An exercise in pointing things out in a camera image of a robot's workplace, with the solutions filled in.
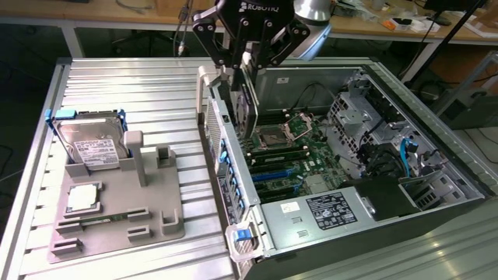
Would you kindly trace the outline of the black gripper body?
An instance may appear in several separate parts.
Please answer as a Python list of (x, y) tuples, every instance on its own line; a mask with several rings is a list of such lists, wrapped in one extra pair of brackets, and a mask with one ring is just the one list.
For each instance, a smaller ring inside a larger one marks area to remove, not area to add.
[(276, 19), (284, 23), (294, 19), (294, 1), (217, 1), (215, 14), (221, 22), (237, 21), (243, 16), (256, 21)]

